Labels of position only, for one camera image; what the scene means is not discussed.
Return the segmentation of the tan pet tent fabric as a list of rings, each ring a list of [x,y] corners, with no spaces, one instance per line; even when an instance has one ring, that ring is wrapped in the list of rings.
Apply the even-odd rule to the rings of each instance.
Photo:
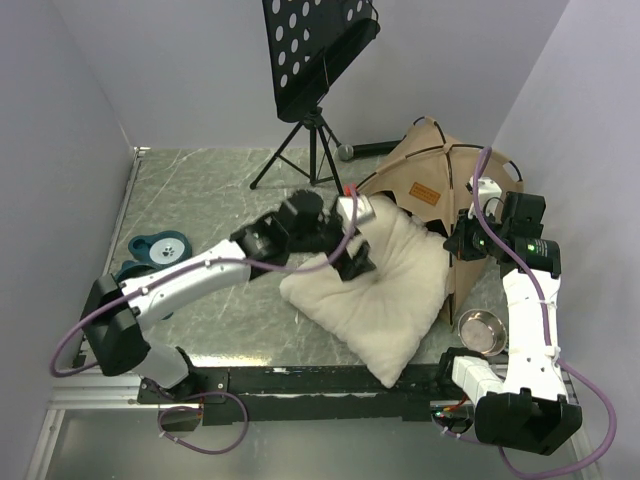
[[[387,195],[429,230],[449,237],[459,211],[472,203],[466,185],[482,148],[446,134],[435,119],[420,117],[357,189],[366,195]],[[524,191],[517,165],[499,151],[493,150],[483,173],[499,184],[503,197],[506,191]],[[448,297],[440,313],[452,329],[454,314],[470,294],[485,263],[486,260],[461,262],[455,255],[450,256]]]

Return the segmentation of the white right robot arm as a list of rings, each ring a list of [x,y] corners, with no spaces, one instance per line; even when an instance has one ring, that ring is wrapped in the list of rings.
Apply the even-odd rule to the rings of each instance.
[[[549,455],[582,425],[567,399],[557,336],[561,285],[557,242],[542,237],[546,202],[509,191],[477,194],[460,212],[444,247],[460,260],[492,257],[508,304],[508,364],[499,378],[482,353],[455,353],[436,375],[448,398],[466,394],[474,406],[477,439],[486,444]]]

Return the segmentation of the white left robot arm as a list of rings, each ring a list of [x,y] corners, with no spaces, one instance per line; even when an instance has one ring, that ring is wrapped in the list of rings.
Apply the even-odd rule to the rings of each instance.
[[[324,254],[343,281],[368,273],[374,268],[368,244],[354,255],[347,244],[374,217],[364,195],[339,196],[326,209],[318,194],[298,190],[228,239],[172,267],[122,282],[111,275],[99,278],[83,314],[83,333],[98,367],[107,377],[134,372],[172,400],[189,400],[198,379],[186,352],[148,339],[148,330],[213,292],[287,271],[293,254]]]

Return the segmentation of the cream white pillow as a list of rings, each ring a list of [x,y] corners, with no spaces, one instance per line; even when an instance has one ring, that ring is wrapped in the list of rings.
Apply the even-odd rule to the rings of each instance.
[[[344,342],[391,388],[415,355],[448,296],[449,255],[441,235],[418,225],[391,199],[370,199],[374,220],[348,249],[370,246],[375,270],[344,282],[325,255],[285,277],[281,297]]]

